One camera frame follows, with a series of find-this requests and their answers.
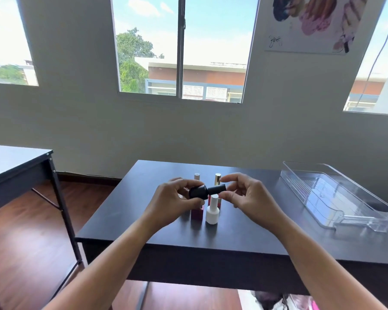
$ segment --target dark table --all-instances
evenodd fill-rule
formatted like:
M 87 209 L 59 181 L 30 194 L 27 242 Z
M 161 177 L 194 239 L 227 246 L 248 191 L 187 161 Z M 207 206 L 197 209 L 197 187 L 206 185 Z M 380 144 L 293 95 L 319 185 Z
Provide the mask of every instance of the dark table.
M 75 234 L 62 196 L 62 190 L 53 164 L 52 153 L 52 150 L 47 149 L 0 146 L 0 208 L 28 190 L 32 190 L 53 207 L 57 208 L 62 215 L 76 261 L 69 267 L 66 276 L 58 283 L 52 295 L 53 298 L 62 288 L 70 274 L 82 263 L 82 258 L 78 244 L 74 239 Z M 55 204 L 34 189 L 35 186 L 45 180 L 51 181 L 58 204 Z
M 284 212 L 377 298 L 388 301 L 388 233 L 355 226 L 322 228 L 280 178 L 280 171 L 138 161 L 94 213 L 76 240 L 88 263 L 144 211 L 156 187 L 173 177 L 209 186 L 215 173 L 246 173 L 261 180 Z M 182 215 L 143 247 L 129 279 L 308 294 L 282 244 L 240 210 L 222 201 L 217 225 Z

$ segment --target baseboard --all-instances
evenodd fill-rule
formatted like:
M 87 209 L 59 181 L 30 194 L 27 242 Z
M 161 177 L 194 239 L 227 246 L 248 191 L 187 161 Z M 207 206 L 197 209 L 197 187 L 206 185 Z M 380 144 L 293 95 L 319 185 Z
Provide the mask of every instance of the baseboard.
M 84 175 L 70 172 L 57 172 L 59 181 L 69 181 L 75 183 L 96 184 L 105 186 L 116 186 L 121 181 L 121 178 L 103 177 L 95 175 Z

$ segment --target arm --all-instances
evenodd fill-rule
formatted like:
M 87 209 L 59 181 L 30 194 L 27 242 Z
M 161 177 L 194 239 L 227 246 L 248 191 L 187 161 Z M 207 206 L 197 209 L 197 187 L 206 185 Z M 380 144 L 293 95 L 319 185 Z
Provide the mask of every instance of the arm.
M 233 183 L 220 197 L 233 203 L 235 208 L 242 210 L 280 240 L 320 309 L 386 309 L 326 250 L 284 214 L 260 181 L 240 173 L 221 178 L 223 183 L 229 181 Z
M 145 209 L 117 240 L 65 287 L 44 310 L 108 309 L 127 279 L 143 245 L 185 211 L 201 208 L 204 200 L 188 197 L 188 188 L 203 185 L 175 178 L 161 184 Z

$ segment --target window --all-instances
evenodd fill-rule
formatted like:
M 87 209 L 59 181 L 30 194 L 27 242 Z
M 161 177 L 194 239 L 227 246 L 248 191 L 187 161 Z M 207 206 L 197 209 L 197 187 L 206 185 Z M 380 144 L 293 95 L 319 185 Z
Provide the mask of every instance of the window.
M 0 83 L 38 85 L 16 0 L 0 0 Z
M 388 0 L 343 110 L 388 114 Z
M 241 103 L 257 4 L 113 0 L 120 90 Z

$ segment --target white nail polish bottle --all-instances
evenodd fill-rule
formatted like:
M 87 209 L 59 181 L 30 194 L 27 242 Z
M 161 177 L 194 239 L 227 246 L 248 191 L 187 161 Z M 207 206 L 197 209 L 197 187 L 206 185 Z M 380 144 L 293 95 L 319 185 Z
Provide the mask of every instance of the white nail polish bottle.
M 217 224 L 218 222 L 218 215 L 220 213 L 220 209 L 217 208 L 218 204 L 218 195 L 212 195 L 211 196 L 211 202 L 210 205 L 207 207 L 207 213 L 206 213 L 206 222 L 208 224 Z

